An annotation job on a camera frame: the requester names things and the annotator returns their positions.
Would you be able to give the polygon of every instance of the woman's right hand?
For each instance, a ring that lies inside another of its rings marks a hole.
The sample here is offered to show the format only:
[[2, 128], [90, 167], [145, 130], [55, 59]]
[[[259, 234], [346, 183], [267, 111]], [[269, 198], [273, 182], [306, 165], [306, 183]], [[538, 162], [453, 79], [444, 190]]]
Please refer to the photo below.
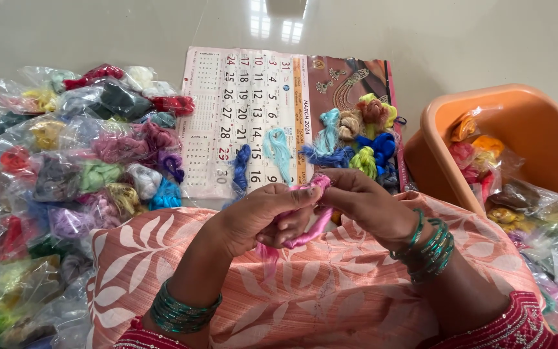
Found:
[[328, 168], [320, 172], [330, 178], [332, 185], [320, 203], [342, 211], [386, 249], [399, 251], [407, 247], [419, 222], [416, 212], [360, 170]]

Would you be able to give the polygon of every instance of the woman's left hand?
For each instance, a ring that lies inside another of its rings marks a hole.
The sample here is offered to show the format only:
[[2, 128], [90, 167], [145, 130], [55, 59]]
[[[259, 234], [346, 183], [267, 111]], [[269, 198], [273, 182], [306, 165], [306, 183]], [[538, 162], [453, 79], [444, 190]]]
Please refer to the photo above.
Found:
[[[252, 250], [258, 242], [282, 249], [283, 242], [305, 231], [322, 195], [320, 187], [288, 189], [278, 183], [258, 188], [214, 215], [204, 230], [221, 239], [232, 258]], [[275, 216], [292, 210], [298, 211], [274, 221]]]

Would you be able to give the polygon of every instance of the leaf print fabric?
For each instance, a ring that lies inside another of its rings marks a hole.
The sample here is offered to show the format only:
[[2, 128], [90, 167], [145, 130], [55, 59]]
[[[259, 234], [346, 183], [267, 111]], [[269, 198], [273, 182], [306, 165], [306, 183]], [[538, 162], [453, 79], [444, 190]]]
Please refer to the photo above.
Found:
[[[496, 224], [420, 193], [396, 197], [446, 221], [458, 249], [487, 280], [507, 292], [535, 292], [543, 304], [522, 258]], [[214, 213], [155, 210], [93, 232], [98, 272], [87, 287], [94, 324], [88, 348], [110, 347], [134, 316], [148, 310]], [[266, 283], [253, 251], [234, 259], [211, 323], [213, 348], [413, 348], [437, 334], [438, 324], [409, 279], [388, 250], [342, 217], [341, 227], [282, 250], [275, 278]]]

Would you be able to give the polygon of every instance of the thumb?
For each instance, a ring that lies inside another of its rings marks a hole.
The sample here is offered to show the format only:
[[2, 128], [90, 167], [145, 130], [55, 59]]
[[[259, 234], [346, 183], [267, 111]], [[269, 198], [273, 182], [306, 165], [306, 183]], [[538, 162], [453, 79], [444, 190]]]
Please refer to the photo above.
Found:
[[313, 205], [320, 200], [321, 196], [322, 189], [318, 186], [278, 194], [273, 197], [273, 201], [275, 201], [274, 210], [276, 211], [274, 215]]
[[343, 213], [352, 215], [357, 209], [359, 193], [341, 190], [336, 187], [328, 187], [320, 199], [320, 203], [325, 206], [334, 207]]

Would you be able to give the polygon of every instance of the woman's hand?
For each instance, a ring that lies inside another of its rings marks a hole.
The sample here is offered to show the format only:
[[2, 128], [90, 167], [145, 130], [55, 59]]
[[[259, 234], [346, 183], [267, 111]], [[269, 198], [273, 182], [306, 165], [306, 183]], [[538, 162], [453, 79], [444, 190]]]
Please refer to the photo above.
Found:
[[[232, 258], [258, 242], [282, 249], [284, 241], [305, 231], [321, 193], [320, 187], [289, 191], [278, 183], [263, 186], [214, 215], [204, 231], [220, 239]], [[298, 211], [274, 222], [275, 216], [291, 210]]]
[[419, 221], [416, 212], [360, 170], [330, 168], [320, 172], [330, 178], [332, 185], [322, 196], [323, 205], [342, 211], [391, 251], [410, 243]]

